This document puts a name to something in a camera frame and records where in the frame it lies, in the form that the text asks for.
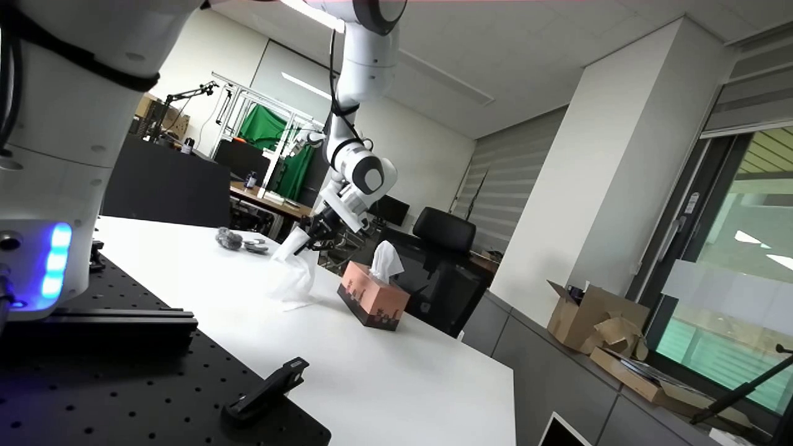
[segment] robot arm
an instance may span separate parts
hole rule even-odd
[[[345,221],[359,231],[393,165],[358,139],[354,111],[381,79],[407,0],[306,2],[348,22],[328,137],[333,180],[312,229]],[[13,319],[47,318],[86,289],[95,221],[130,116],[196,8],[201,0],[0,2],[0,305]]]
[[[363,231],[363,215],[393,184],[396,168],[367,148],[354,129],[359,105],[381,86],[385,72],[391,66],[396,45],[393,27],[402,19],[407,0],[307,0],[348,22],[341,75],[333,92],[333,116],[328,134],[329,179],[320,191],[325,209],[310,221],[307,231],[294,231],[281,255],[303,251],[306,246],[329,237],[345,224]]]

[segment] window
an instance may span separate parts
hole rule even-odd
[[[719,168],[704,157],[708,179],[681,194],[643,302],[659,294],[657,357],[735,388],[785,360],[775,344],[793,348],[793,129],[708,146]],[[749,398],[784,413],[791,397],[785,369]]]
[[[450,212],[475,225],[473,251],[498,251],[512,237],[566,108],[475,142]]]

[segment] black clamp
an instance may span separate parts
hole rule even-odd
[[[99,240],[91,243],[91,261],[89,261],[91,276],[99,276],[107,267],[99,255],[102,248],[105,248],[105,243],[99,243]]]
[[[289,360],[281,369],[276,369],[257,388],[241,395],[236,402],[224,407],[224,416],[231,423],[249,423],[266,413],[267,408],[278,407],[289,388],[303,385],[303,369],[307,362],[303,357]]]

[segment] white table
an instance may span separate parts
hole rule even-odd
[[[336,446],[512,446],[512,371],[405,318],[396,331],[363,328],[317,267],[310,305],[273,297],[271,258],[219,248],[216,231],[102,217],[105,255],[260,377],[306,357],[289,398]]]

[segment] computer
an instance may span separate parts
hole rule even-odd
[[[396,199],[391,199],[391,196],[380,199],[380,201],[369,209],[372,215],[377,215],[377,217],[381,217],[381,221],[386,221],[386,224],[391,224],[391,225],[402,225],[405,217],[407,217],[407,211],[410,211],[410,206],[402,204],[402,201],[396,201]]]
[[[262,157],[262,148],[239,143],[239,142],[221,142],[216,152],[216,163],[227,165],[236,179],[255,177],[255,184],[262,184],[271,158]]]
[[[578,434],[560,413],[552,411],[538,446],[593,446],[593,444],[583,434]]]

